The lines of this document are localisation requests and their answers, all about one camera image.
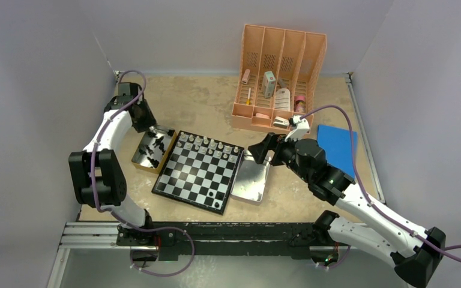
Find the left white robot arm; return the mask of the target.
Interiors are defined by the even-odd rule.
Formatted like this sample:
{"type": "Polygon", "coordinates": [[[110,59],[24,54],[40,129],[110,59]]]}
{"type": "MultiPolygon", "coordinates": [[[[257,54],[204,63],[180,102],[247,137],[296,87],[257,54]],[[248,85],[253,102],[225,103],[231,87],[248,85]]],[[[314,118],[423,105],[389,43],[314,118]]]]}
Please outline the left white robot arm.
{"type": "Polygon", "coordinates": [[[76,200],[108,212],[139,245],[152,243],[155,228],[146,209],[127,194],[127,181],[116,152],[129,129],[145,131],[155,124],[145,100],[145,85],[124,82],[105,106],[103,120],[91,141],[68,157],[76,200]]]}

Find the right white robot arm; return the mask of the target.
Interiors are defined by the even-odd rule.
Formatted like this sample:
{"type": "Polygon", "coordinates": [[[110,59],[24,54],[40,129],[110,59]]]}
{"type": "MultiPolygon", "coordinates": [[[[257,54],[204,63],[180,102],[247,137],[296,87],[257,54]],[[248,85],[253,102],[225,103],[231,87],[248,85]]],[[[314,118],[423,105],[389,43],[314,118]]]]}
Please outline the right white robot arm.
{"type": "Polygon", "coordinates": [[[446,234],[437,227],[417,225],[361,190],[353,190],[353,177],[332,166],[315,139],[291,140],[284,134],[268,133],[264,140],[248,148],[255,162],[273,152],[272,166],[285,165],[324,202],[358,217],[365,227],[331,211],[325,211],[313,228],[320,244],[331,240],[363,250],[393,267],[395,273],[413,287],[427,287],[443,258],[446,234]]]}

